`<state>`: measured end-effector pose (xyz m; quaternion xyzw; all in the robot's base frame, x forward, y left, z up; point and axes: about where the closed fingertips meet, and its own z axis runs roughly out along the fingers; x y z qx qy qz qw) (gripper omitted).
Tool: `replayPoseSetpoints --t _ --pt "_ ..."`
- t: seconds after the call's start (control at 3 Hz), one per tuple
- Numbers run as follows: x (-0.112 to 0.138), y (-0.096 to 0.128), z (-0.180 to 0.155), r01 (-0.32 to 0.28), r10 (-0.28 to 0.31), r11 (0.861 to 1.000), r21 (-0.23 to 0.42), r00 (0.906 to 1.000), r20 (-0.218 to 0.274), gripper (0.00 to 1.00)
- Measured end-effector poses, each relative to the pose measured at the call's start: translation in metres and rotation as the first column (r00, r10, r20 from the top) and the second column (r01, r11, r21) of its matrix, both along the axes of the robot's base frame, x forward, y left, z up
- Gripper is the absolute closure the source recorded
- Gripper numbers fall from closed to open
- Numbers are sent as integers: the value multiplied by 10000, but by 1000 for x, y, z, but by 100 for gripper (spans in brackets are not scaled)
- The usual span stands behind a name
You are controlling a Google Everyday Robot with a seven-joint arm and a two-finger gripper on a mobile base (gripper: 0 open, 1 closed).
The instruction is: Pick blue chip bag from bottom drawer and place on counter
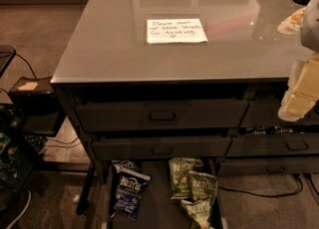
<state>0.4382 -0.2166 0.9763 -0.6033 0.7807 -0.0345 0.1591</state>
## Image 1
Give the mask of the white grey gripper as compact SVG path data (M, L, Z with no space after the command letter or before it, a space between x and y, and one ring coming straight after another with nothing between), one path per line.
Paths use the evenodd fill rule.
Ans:
M292 35L300 31L305 7L295 11L280 23L279 33ZM319 58L312 57L307 61L296 61L291 68L288 87L296 94L319 98Z

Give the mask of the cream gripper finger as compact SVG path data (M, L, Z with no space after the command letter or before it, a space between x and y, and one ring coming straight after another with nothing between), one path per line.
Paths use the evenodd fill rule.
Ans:
M281 101L278 117L285 121L295 122L304 118L315 105L314 101L287 91Z

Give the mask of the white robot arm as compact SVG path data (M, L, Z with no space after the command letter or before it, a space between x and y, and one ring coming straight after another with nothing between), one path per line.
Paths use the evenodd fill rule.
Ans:
M304 118L319 101L319 0L310 0L306 7L280 23L277 30L286 35L300 34L301 45L313 55L306 61L296 61L288 79L278 110L285 121Z

